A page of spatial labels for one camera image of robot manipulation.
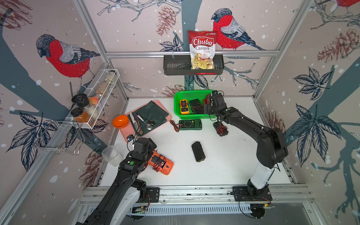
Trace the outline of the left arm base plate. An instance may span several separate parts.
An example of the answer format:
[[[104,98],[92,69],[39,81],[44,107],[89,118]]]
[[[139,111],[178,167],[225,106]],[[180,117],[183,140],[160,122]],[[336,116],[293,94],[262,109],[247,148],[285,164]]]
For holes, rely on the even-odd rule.
[[[160,195],[159,187],[141,188],[138,203],[158,203],[159,195]]]

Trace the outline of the yellow multimeter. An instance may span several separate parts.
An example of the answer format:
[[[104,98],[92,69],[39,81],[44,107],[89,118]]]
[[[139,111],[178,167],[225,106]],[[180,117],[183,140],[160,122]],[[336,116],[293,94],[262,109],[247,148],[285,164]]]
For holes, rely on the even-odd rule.
[[[187,115],[190,113],[189,104],[186,99],[181,100],[179,106],[181,110],[181,115]]]

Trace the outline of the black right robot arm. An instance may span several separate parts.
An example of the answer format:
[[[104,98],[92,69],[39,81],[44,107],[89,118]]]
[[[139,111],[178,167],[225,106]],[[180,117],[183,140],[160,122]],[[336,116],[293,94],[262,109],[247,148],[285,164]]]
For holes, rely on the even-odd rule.
[[[218,120],[235,126],[257,143],[258,164],[247,183],[248,196],[254,198],[265,192],[275,166],[288,156],[285,137],[281,129],[261,125],[248,118],[238,109],[227,107],[224,96],[213,91],[205,97],[204,112],[215,115]]]

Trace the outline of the red multimeter with leads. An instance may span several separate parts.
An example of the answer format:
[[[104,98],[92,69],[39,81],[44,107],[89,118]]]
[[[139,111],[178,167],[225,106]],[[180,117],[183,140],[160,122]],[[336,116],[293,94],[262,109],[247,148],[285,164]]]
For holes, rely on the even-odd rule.
[[[203,113],[207,115],[213,115],[212,99],[211,94],[205,96],[203,101]]]

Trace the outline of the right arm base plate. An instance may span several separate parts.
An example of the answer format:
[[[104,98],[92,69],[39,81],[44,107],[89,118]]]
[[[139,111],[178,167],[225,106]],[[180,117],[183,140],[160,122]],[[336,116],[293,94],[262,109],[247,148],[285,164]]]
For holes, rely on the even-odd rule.
[[[230,194],[234,196],[236,202],[271,202],[273,200],[268,185],[260,190],[246,186],[234,186]]]

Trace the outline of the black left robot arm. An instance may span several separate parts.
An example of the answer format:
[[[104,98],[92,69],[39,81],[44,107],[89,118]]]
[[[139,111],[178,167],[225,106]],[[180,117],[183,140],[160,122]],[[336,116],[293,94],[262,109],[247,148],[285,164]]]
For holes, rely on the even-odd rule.
[[[138,175],[147,166],[150,154],[157,145],[150,138],[139,138],[118,167],[117,176],[111,187],[84,222],[77,225],[119,225],[132,206],[146,197],[146,182]]]

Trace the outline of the green-black multimeter with leads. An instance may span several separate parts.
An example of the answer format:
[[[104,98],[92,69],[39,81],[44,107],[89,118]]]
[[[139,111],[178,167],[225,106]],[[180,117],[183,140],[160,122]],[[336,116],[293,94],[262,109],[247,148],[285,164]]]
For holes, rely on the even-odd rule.
[[[204,106],[199,99],[189,101],[192,114],[204,114]]]

